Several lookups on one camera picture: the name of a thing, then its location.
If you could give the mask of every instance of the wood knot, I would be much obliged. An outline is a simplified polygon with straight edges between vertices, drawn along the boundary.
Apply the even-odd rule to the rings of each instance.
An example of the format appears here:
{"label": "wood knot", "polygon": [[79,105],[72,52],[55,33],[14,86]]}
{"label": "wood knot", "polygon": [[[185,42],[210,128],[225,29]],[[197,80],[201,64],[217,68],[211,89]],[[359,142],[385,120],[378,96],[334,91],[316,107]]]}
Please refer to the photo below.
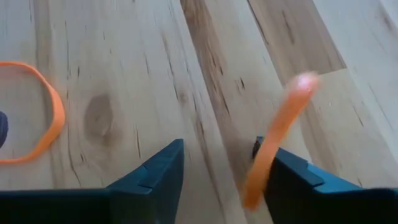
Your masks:
{"label": "wood knot", "polygon": [[94,96],[90,100],[84,122],[85,134],[90,141],[104,146],[112,145],[115,134],[109,95]]}

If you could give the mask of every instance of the wood grain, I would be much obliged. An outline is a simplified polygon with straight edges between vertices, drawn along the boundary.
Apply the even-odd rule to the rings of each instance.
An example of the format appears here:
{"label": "wood grain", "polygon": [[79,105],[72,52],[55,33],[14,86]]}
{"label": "wood grain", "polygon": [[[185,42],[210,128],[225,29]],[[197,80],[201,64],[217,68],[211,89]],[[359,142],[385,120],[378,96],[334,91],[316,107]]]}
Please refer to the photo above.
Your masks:
{"label": "wood grain", "polygon": [[398,5],[395,1],[314,3],[398,161]]}
{"label": "wood grain", "polygon": [[294,75],[345,68],[312,0],[248,0],[283,84]]}
{"label": "wood grain", "polygon": [[[193,43],[238,187],[251,163],[255,136],[267,127],[283,97],[282,85],[246,1],[183,0]],[[295,124],[283,144],[310,160]],[[263,205],[249,223],[271,223]]]}
{"label": "wood grain", "polygon": [[[40,159],[2,168],[2,189],[104,187],[184,138],[177,223],[246,222],[178,1],[0,2],[1,58],[38,66],[67,114]],[[51,105],[37,82],[1,85],[15,139],[2,151],[32,147]],[[34,134],[17,144],[21,133]]]}
{"label": "wood grain", "polygon": [[312,131],[324,135],[314,163],[362,187],[398,185],[397,161],[348,69],[320,76],[322,87],[307,108]]}
{"label": "wood grain", "polygon": [[[37,41],[33,1],[0,1],[0,60],[20,60],[37,65]],[[24,70],[0,68],[0,110],[9,120],[2,158],[29,153],[47,129],[45,91],[40,82]],[[19,166],[1,166],[1,189],[52,187],[49,154]]]}

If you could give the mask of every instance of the light wood plank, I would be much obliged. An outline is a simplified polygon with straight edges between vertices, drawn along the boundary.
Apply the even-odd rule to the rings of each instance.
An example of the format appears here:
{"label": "light wood plank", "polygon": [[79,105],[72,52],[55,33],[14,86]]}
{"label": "light wood plank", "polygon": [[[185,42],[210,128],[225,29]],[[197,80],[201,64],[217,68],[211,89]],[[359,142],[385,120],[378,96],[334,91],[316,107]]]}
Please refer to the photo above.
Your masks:
{"label": "light wood plank", "polygon": [[[33,1],[0,1],[0,60],[37,65]],[[0,110],[9,121],[1,158],[28,154],[48,127],[45,92],[40,82],[18,68],[0,68]],[[18,166],[1,166],[0,189],[52,187],[49,154]]]}
{"label": "light wood plank", "polygon": [[320,80],[322,87],[307,108],[312,131],[324,135],[323,146],[311,152],[314,162],[330,161],[330,172],[363,187],[396,187],[397,161],[349,70],[321,75]]}
{"label": "light wood plank", "polygon": [[398,161],[396,1],[314,0],[314,3]]}
{"label": "light wood plank", "polygon": [[[283,89],[249,4],[183,0],[182,6],[238,187],[251,164],[253,140],[265,135]],[[299,124],[283,145],[311,160]],[[249,223],[271,223],[266,207]]]}
{"label": "light wood plank", "polygon": [[283,84],[298,73],[345,68],[312,0],[248,0]]}
{"label": "light wood plank", "polygon": [[[46,71],[67,114],[61,136],[29,170],[24,167],[28,165],[2,169],[0,175],[8,180],[1,181],[2,189],[103,187],[170,141],[184,138],[185,175],[177,223],[246,222],[178,1],[35,1],[32,22],[28,2],[0,2],[16,4],[1,12],[24,15],[6,20],[14,30],[2,35],[6,38],[1,46],[8,50],[1,57],[24,59],[10,45],[31,47],[27,61],[38,61],[40,70]],[[32,88],[25,91],[31,94],[26,102],[32,105],[44,98],[34,84],[37,94]],[[20,91],[6,86],[1,91],[7,93],[2,94],[7,97],[2,101],[8,102],[5,108],[21,107],[16,103]],[[34,121],[30,131],[46,123],[49,105],[37,102],[37,112],[24,117]],[[29,115],[27,108],[21,109],[18,117]],[[33,182],[25,179],[28,174]]]}

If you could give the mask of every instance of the rubber band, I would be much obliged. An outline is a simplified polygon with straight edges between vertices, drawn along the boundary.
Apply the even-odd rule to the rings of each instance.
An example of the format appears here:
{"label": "rubber band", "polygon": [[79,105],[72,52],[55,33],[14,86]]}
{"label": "rubber band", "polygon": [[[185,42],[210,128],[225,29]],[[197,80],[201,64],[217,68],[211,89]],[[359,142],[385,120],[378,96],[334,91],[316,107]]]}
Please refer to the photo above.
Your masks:
{"label": "rubber band", "polygon": [[261,144],[254,163],[248,173],[243,205],[255,210],[260,202],[269,178],[272,161],[279,148],[279,144],[289,132],[292,123],[310,101],[319,86],[318,76],[314,72],[303,73],[294,78],[290,84],[286,99],[282,102],[267,136]]}
{"label": "rubber band", "polygon": [[32,72],[44,84],[51,97],[53,120],[46,133],[44,133],[44,135],[39,139],[33,151],[26,156],[16,159],[0,159],[0,164],[28,162],[41,155],[61,133],[63,125],[65,124],[65,110],[63,109],[62,100],[57,91],[55,91],[55,89],[47,82],[44,76],[36,68],[23,62],[0,62],[0,67],[5,66],[22,67],[29,72]]}

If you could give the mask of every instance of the dark object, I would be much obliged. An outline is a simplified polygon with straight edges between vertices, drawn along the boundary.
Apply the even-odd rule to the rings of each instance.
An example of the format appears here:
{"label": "dark object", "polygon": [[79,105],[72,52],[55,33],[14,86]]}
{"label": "dark object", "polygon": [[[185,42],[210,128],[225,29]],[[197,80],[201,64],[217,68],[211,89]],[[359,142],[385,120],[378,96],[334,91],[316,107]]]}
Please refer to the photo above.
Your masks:
{"label": "dark object", "polygon": [[264,198],[275,224],[398,223],[397,189],[362,189],[281,148]]}
{"label": "dark object", "polygon": [[6,142],[8,133],[8,119],[5,113],[0,111],[0,147]]}
{"label": "dark object", "polygon": [[0,192],[1,223],[174,223],[182,180],[176,139],[105,189]]}

